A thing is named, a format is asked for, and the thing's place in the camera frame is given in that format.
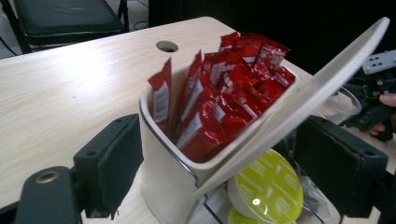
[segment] yellow lid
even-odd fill
[[[244,215],[236,211],[235,208],[231,208],[228,215],[228,224],[268,224],[268,222],[251,217],[245,217]]]
[[[270,149],[236,175],[250,208],[262,219],[291,223],[303,209],[303,189],[289,162]]]

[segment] red sachet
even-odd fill
[[[268,69],[266,63],[264,61],[256,62],[253,65],[252,73],[257,78],[257,83],[254,85],[254,88],[257,89],[267,80],[272,80],[273,75]]]
[[[252,33],[242,33],[236,40],[236,47],[243,49],[242,58],[252,67],[262,47],[264,36]]]
[[[285,88],[294,83],[296,76],[286,67],[280,64],[271,64],[268,69],[273,74],[273,79],[282,84]]]
[[[191,97],[192,90],[195,86],[196,81],[200,77],[202,73],[202,52],[199,51],[195,55],[195,59],[192,62],[189,72],[186,76],[186,79],[184,80],[184,83],[181,87],[181,91],[179,92],[179,95],[177,97],[177,106],[175,107],[175,113],[173,116],[173,127],[171,134],[173,135],[175,132],[175,127],[179,124],[179,119],[181,114],[183,113],[183,110],[186,108],[187,103]]]
[[[214,53],[206,53],[204,58],[205,72],[210,74],[210,80],[213,85],[217,85],[220,79],[220,75],[222,74],[228,52],[214,52]]]
[[[210,80],[210,73],[207,73],[205,69],[200,75],[198,80],[195,82],[194,89],[192,90],[191,97],[185,106],[183,113],[178,119],[178,125],[176,126],[173,140],[176,141],[180,135],[189,125],[192,116],[195,114],[197,108],[202,103],[209,100],[214,100],[218,96],[218,92],[215,86]]]
[[[227,137],[214,114],[214,103],[208,101],[194,114],[176,146],[190,160],[205,162],[207,155],[226,141]]]
[[[269,38],[264,38],[256,62],[262,61],[266,57],[273,57],[273,63],[280,63],[289,51],[287,47],[278,42]]]
[[[257,118],[257,115],[252,116],[243,105],[230,96],[231,94],[223,93],[215,103],[215,115],[228,138],[227,144]]]
[[[225,49],[232,49],[235,47],[236,40],[239,38],[238,32],[233,32],[229,35],[223,35],[220,39],[219,51],[224,51]]]
[[[224,82],[219,85],[219,92],[223,96],[230,94],[231,96],[227,97],[232,97],[246,109],[251,117],[257,118],[262,113],[262,105],[259,105],[257,97],[251,93],[255,90],[248,84],[243,70],[237,69],[238,67],[236,66],[236,69],[232,70],[229,75],[224,76]]]
[[[257,89],[257,91],[264,95],[270,102],[274,102],[279,98],[287,88],[276,80],[268,80]]]
[[[168,134],[169,128],[171,68],[171,59],[169,59],[163,66],[162,71],[148,79],[148,83],[152,87],[152,105],[149,107],[150,114],[165,134]]]

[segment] hinged lid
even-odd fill
[[[285,104],[282,104],[271,117],[262,121],[262,126],[251,139],[194,192],[193,197],[201,198],[297,128],[359,70],[364,60],[373,53],[381,41],[388,26],[388,18],[380,19],[312,78],[302,83]]]

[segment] table surface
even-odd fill
[[[119,117],[139,113],[147,79],[172,57],[173,71],[194,55],[219,48],[219,37],[233,29],[209,17],[181,21],[124,35],[0,60],[0,207],[16,202],[23,182],[51,166],[73,166],[73,156]],[[178,45],[174,53],[159,41]],[[302,79],[310,75],[284,61]],[[396,140],[382,143],[348,129],[389,155],[396,169]],[[148,139],[142,135],[143,148]],[[144,201],[138,172],[112,223],[159,223]],[[343,223],[376,223],[345,218]],[[109,223],[84,219],[84,223]]]

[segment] hole in table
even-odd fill
[[[178,50],[177,44],[175,44],[174,42],[171,42],[171,41],[167,41],[167,40],[159,41],[156,44],[156,46],[157,46],[157,49],[159,49],[163,52],[167,52],[167,53],[176,52]]]

